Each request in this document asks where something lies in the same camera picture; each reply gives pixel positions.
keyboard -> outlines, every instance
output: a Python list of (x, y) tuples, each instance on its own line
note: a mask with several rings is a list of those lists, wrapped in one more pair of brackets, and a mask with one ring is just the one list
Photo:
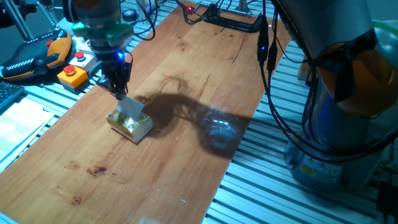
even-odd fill
[(7, 82), (0, 83), (0, 111), (12, 103), (19, 95), (24, 92), (24, 87), (10, 84)]

wooden board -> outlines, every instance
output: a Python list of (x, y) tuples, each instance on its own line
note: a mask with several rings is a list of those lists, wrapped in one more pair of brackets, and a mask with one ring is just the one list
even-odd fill
[(258, 34), (188, 26), (180, 9), (156, 31), (132, 51), (128, 94), (146, 103), (149, 136), (135, 145), (113, 131), (117, 102), (95, 86), (0, 174), (0, 212), (18, 223), (201, 222), (264, 92)]

yellow sticker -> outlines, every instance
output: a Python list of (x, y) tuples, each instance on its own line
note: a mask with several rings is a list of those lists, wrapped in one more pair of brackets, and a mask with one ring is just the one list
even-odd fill
[(314, 171), (313, 169), (311, 169), (309, 166), (307, 166), (307, 165), (305, 165), (305, 164), (303, 164), (303, 165), (301, 166), (301, 170), (302, 170), (304, 173), (310, 175), (311, 177), (312, 177), (313, 174), (315, 173), (315, 171)]

red button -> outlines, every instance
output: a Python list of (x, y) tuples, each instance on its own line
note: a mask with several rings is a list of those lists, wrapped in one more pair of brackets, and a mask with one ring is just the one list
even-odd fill
[(85, 53), (84, 52), (76, 52), (75, 57), (77, 59), (83, 59), (85, 57)]
[(45, 45), (47, 47), (50, 47), (52, 45), (52, 43), (54, 43), (54, 40), (49, 40)]
[(64, 71), (66, 74), (69, 74), (69, 73), (72, 73), (72, 72), (75, 71), (75, 67), (74, 67), (73, 65), (68, 65), (68, 66), (66, 66), (65, 68), (63, 68), (63, 71)]

gold foil box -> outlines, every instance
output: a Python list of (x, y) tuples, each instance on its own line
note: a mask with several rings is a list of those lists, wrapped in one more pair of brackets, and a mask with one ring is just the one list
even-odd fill
[(154, 127), (150, 116), (144, 113), (141, 113), (138, 121), (135, 121), (120, 111), (114, 110), (107, 115), (106, 120), (120, 134), (134, 143), (138, 143)]

